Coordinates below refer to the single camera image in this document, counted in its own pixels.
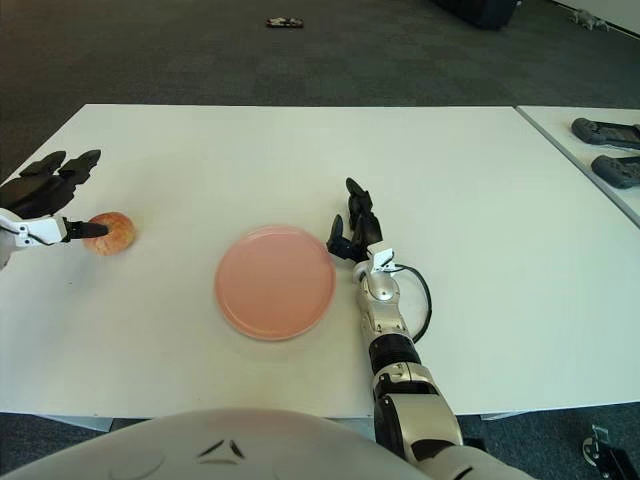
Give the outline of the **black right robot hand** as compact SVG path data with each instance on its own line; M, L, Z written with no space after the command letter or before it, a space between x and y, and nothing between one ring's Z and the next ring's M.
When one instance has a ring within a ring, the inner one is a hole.
M348 223L352 238L343 236L343 219L336 215L326 242L328 252L355 263L355 281L365 275L391 272L395 268L395 253L383 241L379 220L373 213L370 193L350 177L346 179L346 188L349 193Z

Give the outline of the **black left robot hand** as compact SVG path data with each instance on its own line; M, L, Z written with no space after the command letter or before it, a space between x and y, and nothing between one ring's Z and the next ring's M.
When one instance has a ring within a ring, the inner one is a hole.
M18 249L107 235L107 226L71 221L60 214L73 200L76 187L89 179L100 157L99 150L72 159L64 151L55 151L30 163L1 186L1 232Z

